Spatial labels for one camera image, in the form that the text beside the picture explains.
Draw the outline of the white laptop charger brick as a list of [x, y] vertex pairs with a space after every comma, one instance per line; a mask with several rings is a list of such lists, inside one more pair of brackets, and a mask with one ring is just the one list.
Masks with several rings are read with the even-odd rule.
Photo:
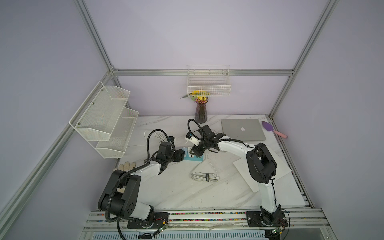
[[192, 143], [195, 146], [198, 146], [201, 142], [201, 140], [194, 137], [191, 133], [187, 133], [185, 139], [186, 141]]

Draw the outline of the teal power strip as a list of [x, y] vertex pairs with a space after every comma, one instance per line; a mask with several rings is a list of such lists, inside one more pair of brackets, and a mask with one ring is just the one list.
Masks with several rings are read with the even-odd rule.
[[192, 153], [192, 147], [182, 147], [182, 150], [185, 152], [184, 161], [202, 162], [204, 160], [204, 156], [196, 156]]

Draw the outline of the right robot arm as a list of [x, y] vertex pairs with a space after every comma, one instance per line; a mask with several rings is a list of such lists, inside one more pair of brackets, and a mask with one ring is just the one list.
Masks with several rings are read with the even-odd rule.
[[186, 134], [186, 140], [194, 144], [193, 155], [200, 157], [205, 151], [215, 149], [234, 154], [246, 161], [249, 175], [254, 182], [257, 182], [262, 197], [260, 213], [257, 217], [249, 216], [249, 223], [257, 227], [280, 225], [284, 229], [288, 223], [284, 210], [277, 202], [274, 187], [278, 165], [268, 147], [263, 143], [251, 146], [222, 133], [216, 135], [207, 125], [199, 127], [198, 132], [200, 137], [192, 131]]

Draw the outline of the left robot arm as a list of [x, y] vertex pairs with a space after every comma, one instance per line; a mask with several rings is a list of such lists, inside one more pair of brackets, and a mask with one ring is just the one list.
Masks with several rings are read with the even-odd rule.
[[[166, 141], [161, 142], [158, 151], [150, 154], [150, 137], [162, 133]], [[151, 225], [155, 217], [155, 209], [138, 201], [141, 183], [163, 173], [172, 162], [181, 162], [185, 151], [175, 148], [175, 138], [168, 136], [163, 130], [156, 129], [147, 137], [147, 159], [139, 167], [131, 170], [115, 170], [111, 174], [98, 202], [98, 208], [105, 212], [106, 222], [135, 219], [143, 224]]]

